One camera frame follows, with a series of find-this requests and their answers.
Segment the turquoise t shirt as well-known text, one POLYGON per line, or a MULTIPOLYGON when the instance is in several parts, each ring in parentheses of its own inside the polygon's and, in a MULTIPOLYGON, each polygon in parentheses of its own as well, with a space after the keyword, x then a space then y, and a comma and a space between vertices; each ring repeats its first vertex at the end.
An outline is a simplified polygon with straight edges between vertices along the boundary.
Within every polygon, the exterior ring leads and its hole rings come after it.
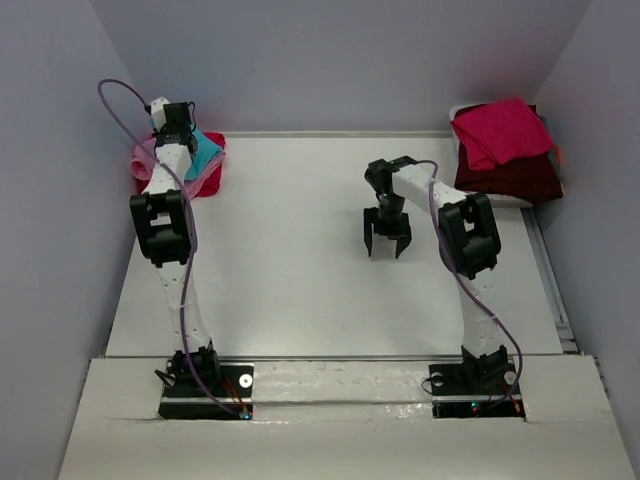
POLYGON ((150 138, 141 149, 150 155, 151 189, 179 189, 184 182, 206 180, 223 160, 224 150, 200 130, 191 132, 180 143, 178 138, 150 138))

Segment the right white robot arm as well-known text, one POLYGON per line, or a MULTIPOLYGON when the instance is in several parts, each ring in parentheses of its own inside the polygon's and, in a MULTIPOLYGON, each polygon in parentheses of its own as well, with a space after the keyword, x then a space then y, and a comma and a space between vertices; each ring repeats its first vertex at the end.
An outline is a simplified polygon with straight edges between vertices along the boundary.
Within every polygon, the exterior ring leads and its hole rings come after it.
POLYGON ((368 253, 373 252, 374 236, 391 240, 399 256, 412 241, 405 202, 431 216, 441 260, 457 284, 463 318, 462 360, 437 368, 432 377, 441 389, 484 394, 509 369, 499 322, 482 302, 489 281, 479 276, 496 267, 501 240, 488 197, 438 181, 437 169, 431 160, 409 156, 369 163, 364 179, 378 204, 363 210, 363 240, 368 253))

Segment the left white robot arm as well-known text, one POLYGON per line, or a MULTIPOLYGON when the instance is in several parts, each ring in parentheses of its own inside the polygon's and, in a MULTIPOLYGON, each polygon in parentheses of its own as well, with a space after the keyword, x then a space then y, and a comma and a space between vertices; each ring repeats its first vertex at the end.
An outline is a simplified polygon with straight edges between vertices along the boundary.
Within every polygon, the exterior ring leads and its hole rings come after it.
POLYGON ((197 139, 188 103, 160 97, 146 111, 154 165, 149 183, 129 206, 141 253, 161 279, 174 335, 174 354, 156 375, 169 398, 203 396, 220 380, 220 366, 191 279, 197 241, 184 182, 197 139))

